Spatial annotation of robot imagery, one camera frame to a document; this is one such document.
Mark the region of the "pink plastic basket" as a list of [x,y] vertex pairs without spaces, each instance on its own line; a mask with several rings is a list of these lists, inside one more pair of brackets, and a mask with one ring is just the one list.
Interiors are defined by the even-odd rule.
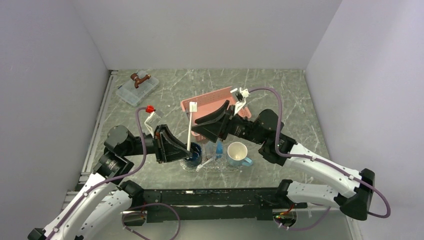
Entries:
[[181,101],[180,106],[182,111],[186,113],[187,118],[190,120],[189,104],[190,102],[197,102],[197,111],[192,114],[191,125],[192,129],[196,125],[195,120],[204,117],[221,107],[225,101],[229,101],[230,105],[236,105],[238,102],[237,97],[234,95],[236,88],[228,86],[219,90],[204,93],[195,97],[187,98]]

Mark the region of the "blue toothpaste tube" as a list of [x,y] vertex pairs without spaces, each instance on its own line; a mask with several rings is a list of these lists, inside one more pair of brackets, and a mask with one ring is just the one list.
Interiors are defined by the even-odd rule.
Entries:
[[215,149],[215,157],[217,160],[222,158],[223,152],[224,152],[223,142],[218,140],[216,142],[216,149]]

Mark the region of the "dark blue mug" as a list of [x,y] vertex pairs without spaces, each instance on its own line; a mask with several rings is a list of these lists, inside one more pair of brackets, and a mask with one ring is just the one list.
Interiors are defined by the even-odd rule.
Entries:
[[202,147],[196,142],[191,142],[190,152],[192,153],[192,156],[183,159],[182,162],[190,168],[195,168],[202,162]]

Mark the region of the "white toothbrush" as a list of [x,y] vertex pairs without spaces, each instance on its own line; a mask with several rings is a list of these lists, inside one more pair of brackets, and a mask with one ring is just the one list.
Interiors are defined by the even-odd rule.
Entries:
[[207,164],[209,164],[210,162],[213,162],[214,160],[216,159],[216,157],[214,156],[214,157],[211,157],[211,158],[209,158],[207,161],[205,161],[204,163],[201,163],[201,164],[199,164],[197,167],[196,167],[196,172],[199,172],[205,165],[207,165]]
[[192,123],[193,123],[193,113],[198,111],[198,103],[196,101],[189,102],[188,116],[189,116],[189,124],[187,131],[187,144],[186,150],[190,151],[191,149],[191,131],[192,131]]

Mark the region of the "white red toothpaste tube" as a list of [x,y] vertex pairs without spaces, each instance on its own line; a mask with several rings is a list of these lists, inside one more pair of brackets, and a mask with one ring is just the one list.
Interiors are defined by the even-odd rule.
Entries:
[[208,141],[207,143],[205,143],[203,153],[205,161],[211,159],[216,153],[215,143],[212,141]]

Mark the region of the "white and blue mug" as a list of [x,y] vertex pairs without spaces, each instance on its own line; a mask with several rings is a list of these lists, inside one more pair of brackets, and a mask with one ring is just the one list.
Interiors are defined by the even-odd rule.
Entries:
[[227,163],[233,167],[253,165],[253,161],[248,157],[248,148],[241,142],[232,142],[227,148]]

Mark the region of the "clear textured oval tray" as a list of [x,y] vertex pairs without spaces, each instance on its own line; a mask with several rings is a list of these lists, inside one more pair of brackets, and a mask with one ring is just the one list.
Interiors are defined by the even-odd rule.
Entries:
[[[203,154],[201,164],[204,162],[206,161]],[[188,167],[182,162],[182,160],[179,160],[179,164],[183,170],[190,173],[231,173],[239,172],[242,170],[241,166],[231,166],[228,164],[225,151],[223,151],[222,158],[215,159],[214,161],[205,165],[199,172],[196,172],[197,167]]]

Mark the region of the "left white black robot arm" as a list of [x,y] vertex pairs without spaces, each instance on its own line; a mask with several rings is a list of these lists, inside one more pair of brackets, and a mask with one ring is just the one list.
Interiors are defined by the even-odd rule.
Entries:
[[144,189],[123,180],[134,166],[128,156],[155,155],[159,163],[169,163],[195,155],[165,124],[153,134],[139,136],[117,125],[108,132],[104,146],[104,154],[81,190],[52,222],[34,228],[29,240],[91,240],[119,213],[139,209],[145,202]]

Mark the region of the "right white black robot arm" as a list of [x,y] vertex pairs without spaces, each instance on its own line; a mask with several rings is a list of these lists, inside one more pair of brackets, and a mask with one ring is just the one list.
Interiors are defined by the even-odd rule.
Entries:
[[192,130],[212,142],[233,135],[260,144],[258,153],[269,163],[296,168],[324,182],[318,185],[283,179],[275,193],[280,207],[314,203],[338,208],[348,217],[365,221],[370,215],[375,173],[338,165],[283,133],[276,139],[277,123],[278,115],[271,109],[262,110],[251,121],[236,114],[235,106],[225,101],[216,111],[196,119]]

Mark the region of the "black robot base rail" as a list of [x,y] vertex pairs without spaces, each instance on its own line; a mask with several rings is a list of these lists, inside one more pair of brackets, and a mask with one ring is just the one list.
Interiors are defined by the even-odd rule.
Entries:
[[131,181],[123,183],[124,190],[135,194],[130,208],[122,215],[129,227],[144,223],[174,220],[256,219],[272,220],[279,212],[305,210],[304,202],[290,204],[277,196],[276,187],[254,188],[195,188],[195,189],[136,189]]

